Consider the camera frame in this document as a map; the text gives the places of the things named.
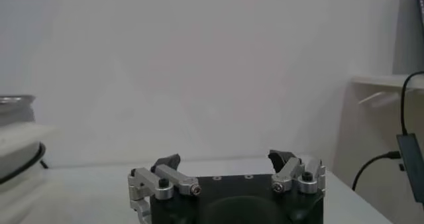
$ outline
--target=white wall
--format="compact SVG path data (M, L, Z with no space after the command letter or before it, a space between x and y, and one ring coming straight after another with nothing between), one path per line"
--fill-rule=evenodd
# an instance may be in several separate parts
M54 166L268 148L331 165L349 66L372 57L358 1L0 0L0 91L62 129Z

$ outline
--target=white table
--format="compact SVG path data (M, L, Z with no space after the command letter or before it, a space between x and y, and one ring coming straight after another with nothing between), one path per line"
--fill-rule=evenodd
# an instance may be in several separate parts
M23 224L138 224L129 207L127 174L148 164L65 168L47 171L46 194ZM179 171L192 176L272 173L267 158L182 162ZM388 224L385 217L327 172L324 221L328 224Z

